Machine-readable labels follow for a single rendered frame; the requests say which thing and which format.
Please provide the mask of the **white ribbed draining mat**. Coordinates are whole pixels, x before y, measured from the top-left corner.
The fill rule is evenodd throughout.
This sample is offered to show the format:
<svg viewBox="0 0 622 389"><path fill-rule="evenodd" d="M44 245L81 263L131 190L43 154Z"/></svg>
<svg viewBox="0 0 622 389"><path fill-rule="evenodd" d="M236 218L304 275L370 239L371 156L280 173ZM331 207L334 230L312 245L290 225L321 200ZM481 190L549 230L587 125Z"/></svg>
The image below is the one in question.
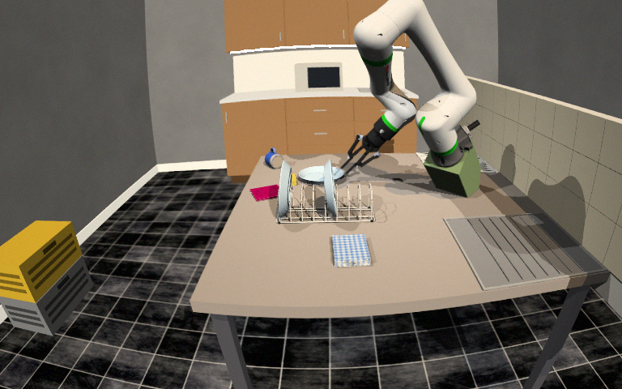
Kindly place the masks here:
<svg viewBox="0 0 622 389"><path fill-rule="evenodd" d="M416 155L420 158L420 160L424 163L425 158L427 157L428 153L416 153ZM422 157L424 156L424 157ZM495 170L488 162L486 162L484 159L482 159L479 155L478 156L478 160L480 163L480 167L481 167L481 173L499 173L497 170ZM494 169L494 170L492 170Z"/></svg>

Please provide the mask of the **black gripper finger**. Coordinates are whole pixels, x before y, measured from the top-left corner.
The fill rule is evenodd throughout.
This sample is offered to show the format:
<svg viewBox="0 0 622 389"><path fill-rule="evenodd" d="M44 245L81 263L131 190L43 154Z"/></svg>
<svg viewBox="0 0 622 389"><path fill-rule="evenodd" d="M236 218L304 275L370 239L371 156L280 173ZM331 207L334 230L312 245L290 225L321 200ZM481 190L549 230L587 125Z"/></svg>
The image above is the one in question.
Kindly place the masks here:
<svg viewBox="0 0 622 389"><path fill-rule="evenodd" d="M365 162L361 162L371 151L373 147L370 146L367 151L364 153L364 155L346 172L346 174L348 174L354 167L363 167L364 165L366 165L368 162L370 162L371 160L377 159L379 158L381 155L377 152L375 152L374 156L372 156L371 158L369 158L368 160L366 160Z"/></svg>
<svg viewBox="0 0 622 389"><path fill-rule="evenodd" d="M349 149L349 151L347 152L347 154L349 154L349 156L347 157L348 160L342 165L341 169L358 153L360 152L367 144L368 142L365 142L362 146L360 146L355 152L353 152L353 150L355 149L357 143L362 140L363 135L358 134L356 136L356 140L355 142L352 144L351 148ZM352 153L353 152L353 153Z"/></svg>

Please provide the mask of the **grey ribbed sink drainer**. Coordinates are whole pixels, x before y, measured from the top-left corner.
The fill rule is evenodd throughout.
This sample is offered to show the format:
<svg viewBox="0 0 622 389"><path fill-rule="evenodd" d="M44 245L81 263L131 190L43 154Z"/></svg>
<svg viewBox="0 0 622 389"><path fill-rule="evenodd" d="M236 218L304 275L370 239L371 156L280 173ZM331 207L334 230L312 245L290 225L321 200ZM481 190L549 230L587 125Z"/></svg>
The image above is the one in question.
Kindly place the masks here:
<svg viewBox="0 0 622 389"><path fill-rule="evenodd" d="M545 212L443 220L483 291L607 271Z"/></svg>

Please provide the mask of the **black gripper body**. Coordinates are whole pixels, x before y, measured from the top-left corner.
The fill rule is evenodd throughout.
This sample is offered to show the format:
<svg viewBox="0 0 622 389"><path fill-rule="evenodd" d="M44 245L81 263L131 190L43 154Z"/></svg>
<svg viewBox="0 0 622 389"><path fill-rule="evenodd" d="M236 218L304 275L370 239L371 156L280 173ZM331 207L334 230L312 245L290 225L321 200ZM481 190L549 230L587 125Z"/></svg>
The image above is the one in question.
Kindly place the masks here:
<svg viewBox="0 0 622 389"><path fill-rule="evenodd" d="M362 145L365 142L368 142L368 144L364 147L364 149L367 151L367 149L372 146L373 148L371 149L370 152L377 152L379 151L380 146L385 142L386 140L383 139L376 131L374 128L371 129L371 131L369 133L367 133L367 135L363 136L362 139Z"/></svg>

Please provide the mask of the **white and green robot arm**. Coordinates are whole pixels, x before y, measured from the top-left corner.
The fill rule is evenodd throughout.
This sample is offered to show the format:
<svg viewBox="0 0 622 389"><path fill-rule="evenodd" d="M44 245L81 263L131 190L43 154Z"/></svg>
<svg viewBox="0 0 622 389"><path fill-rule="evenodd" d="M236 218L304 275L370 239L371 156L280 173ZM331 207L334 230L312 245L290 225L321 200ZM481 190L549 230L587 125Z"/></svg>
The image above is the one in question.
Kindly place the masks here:
<svg viewBox="0 0 622 389"><path fill-rule="evenodd" d="M424 56L441 87L417 112L391 73L392 44L403 33ZM476 120L469 126L456 127L475 106L476 92L442 40L423 0L389 0L361 20L353 36L369 73L370 91L386 107L373 125L375 131L391 140L415 119L434 163L443 168L456 165L464 150L473 148L472 135L468 135L480 125Z"/></svg>

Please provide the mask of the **dark pink square coaster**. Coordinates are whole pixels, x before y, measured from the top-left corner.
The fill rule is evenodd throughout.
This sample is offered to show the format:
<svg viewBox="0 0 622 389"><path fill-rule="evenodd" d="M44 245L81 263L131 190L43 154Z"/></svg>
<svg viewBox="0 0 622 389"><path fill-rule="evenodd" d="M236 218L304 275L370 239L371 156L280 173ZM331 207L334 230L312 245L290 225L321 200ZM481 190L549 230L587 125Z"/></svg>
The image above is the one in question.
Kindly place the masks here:
<svg viewBox="0 0 622 389"><path fill-rule="evenodd" d="M278 185L273 185L250 189L250 192L255 200L258 202L278 198L278 189Z"/></svg>

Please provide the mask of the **blue and white checkered towel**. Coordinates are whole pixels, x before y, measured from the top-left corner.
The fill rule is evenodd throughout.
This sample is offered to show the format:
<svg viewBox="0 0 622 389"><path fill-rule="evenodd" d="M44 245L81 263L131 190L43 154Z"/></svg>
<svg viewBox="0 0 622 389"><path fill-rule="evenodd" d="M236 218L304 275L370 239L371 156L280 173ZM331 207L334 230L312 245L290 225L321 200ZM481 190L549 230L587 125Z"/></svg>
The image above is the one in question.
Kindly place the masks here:
<svg viewBox="0 0 622 389"><path fill-rule="evenodd" d="M370 265L370 255L364 234L332 236L335 267Z"/></svg>

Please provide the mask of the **beige tiled wall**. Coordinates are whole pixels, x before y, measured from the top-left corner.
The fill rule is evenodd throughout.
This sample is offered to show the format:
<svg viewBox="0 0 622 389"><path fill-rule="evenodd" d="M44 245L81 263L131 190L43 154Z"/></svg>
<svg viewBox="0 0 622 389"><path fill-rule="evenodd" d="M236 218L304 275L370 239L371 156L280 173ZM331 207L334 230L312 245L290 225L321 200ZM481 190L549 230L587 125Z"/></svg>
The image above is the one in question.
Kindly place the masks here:
<svg viewBox="0 0 622 389"><path fill-rule="evenodd" d="M622 318L622 119L467 77L477 100L457 126L479 120L476 154L611 272L591 286Z"/></svg>

